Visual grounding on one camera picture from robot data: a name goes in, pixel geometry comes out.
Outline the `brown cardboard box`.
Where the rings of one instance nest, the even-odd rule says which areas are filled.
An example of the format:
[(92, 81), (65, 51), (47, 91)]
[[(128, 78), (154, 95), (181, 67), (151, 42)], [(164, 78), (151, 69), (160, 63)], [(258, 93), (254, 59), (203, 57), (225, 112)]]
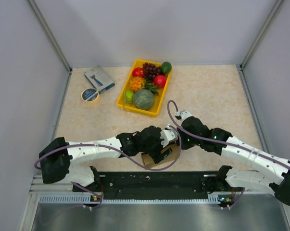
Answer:
[(173, 162), (178, 154), (179, 147), (176, 144), (171, 144), (166, 146), (162, 151), (164, 151), (166, 148), (172, 148), (173, 152), (163, 161), (161, 161), (158, 164), (155, 164), (149, 154), (142, 153), (141, 158), (142, 158), (142, 163), (144, 166), (149, 167), (149, 168), (160, 168), (160, 167), (165, 167), (166, 165), (170, 164)]

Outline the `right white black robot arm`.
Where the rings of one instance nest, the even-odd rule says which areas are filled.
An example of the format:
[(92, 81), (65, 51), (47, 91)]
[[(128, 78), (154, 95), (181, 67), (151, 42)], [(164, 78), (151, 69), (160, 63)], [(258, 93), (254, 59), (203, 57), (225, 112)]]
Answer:
[(209, 129), (198, 118), (184, 111), (177, 115), (178, 131), (184, 150), (198, 146), (217, 155), (242, 162), (252, 170), (223, 166), (215, 178), (220, 190), (241, 187), (266, 192), (290, 206), (290, 160), (254, 148), (221, 128)]

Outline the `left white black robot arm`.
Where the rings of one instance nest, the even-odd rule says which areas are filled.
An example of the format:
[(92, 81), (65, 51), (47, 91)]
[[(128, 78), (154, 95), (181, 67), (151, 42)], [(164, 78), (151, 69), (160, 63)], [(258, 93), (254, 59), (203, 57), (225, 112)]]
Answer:
[(100, 185), (98, 173), (93, 166), (85, 167), (82, 163), (103, 158), (133, 157), (139, 153), (148, 154), (159, 163), (170, 154), (165, 147), (177, 138), (174, 129), (155, 126), (99, 141), (67, 142), (59, 137), (38, 155), (42, 181), (45, 184), (72, 181), (94, 191)]

